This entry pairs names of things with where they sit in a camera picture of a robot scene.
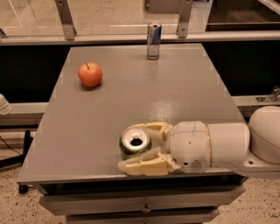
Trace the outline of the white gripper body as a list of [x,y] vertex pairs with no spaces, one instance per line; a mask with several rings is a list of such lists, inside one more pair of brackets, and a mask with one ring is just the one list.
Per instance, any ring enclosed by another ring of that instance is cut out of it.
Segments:
[[180,122],[167,137],[168,151],[181,170],[210,167],[210,140],[207,126],[200,121]]

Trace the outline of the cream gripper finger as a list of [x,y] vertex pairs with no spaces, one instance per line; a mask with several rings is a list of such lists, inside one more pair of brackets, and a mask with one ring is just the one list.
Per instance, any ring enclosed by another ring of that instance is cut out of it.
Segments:
[[167,122],[148,122],[135,124],[135,127],[144,129],[150,137],[151,146],[158,147],[164,145],[173,125]]
[[175,171],[175,161],[170,154],[163,154],[157,147],[123,160],[117,167],[130,176],[164,176]]

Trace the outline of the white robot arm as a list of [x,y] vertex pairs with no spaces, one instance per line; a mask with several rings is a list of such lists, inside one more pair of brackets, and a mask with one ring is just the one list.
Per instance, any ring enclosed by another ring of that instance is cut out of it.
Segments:
[[130,176],[229,170],[245,177],[277,179],[280,174],[280,108],[257,109],[249,123],[201,121],[139,123],[128,127],[117,165]]

